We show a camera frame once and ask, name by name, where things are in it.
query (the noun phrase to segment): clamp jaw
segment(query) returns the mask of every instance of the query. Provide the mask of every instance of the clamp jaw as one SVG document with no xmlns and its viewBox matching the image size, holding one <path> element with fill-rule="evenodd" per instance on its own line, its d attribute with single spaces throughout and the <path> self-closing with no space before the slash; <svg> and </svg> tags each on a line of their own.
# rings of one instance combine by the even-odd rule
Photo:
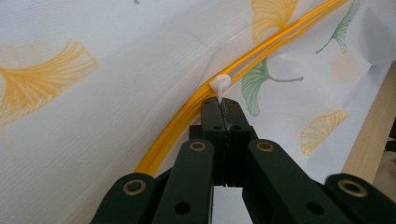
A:
<svg viewBox="0 0 396 224">
<path fill-rule="evenodd" d="M 120 178 L 92 223 L 211 223 L 214 185 L 243 188 L 253 223 L 396 223 L 396 204 L 364 180 L 309 178 L 280 145 L 257 137 L 236 101 L 203 101 L 189 138 L 157 178 Z"/>
</svg>

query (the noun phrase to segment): green ginkgo leaf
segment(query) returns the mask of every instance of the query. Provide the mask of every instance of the green ginkgo leaf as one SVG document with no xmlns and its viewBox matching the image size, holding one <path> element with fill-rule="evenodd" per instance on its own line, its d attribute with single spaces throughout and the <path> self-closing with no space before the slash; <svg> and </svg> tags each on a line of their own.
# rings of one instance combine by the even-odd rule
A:
<svg viewBox="0 0 396 224">
<path fill-rule="evenodd" d="M 336 40 L 338 45 L 341 47 L 341 51 L 343 53 L 347 52 L 347 27 L 349 26 L 350 22 L 352 21 L 353 16 L 355 15 L 356 11 L 358 11 L 360 5 L 360 0 L 353 0 L 349 6 L 349 10 L 346 13 L 345 17 L 340 21 L 340 23 L 335 28 L 334 32 L 332 33 L 332 37 L 329 41 L 321 48 L 317 50 L 317 54 L 320 53 L 326 46 L 330 43 L 332 39 Z"/>
<path fill-rule="evenodd" d="M 279 80 L 273 78 L 268 73 L 267 60 L 264 59 L 261 63 L 257 64 L 242 78 L 242 95 L 247 102 L 248 112 L 256 117 L 260 114 L 259 103 L 257 102 L 257 96 L 259 94 L 262 83 L 267 80 L 273 80 L 275 82 L 293 82 L 302 81 L 303 77 L 298 77 L 288 80 Z"/>
</svg>

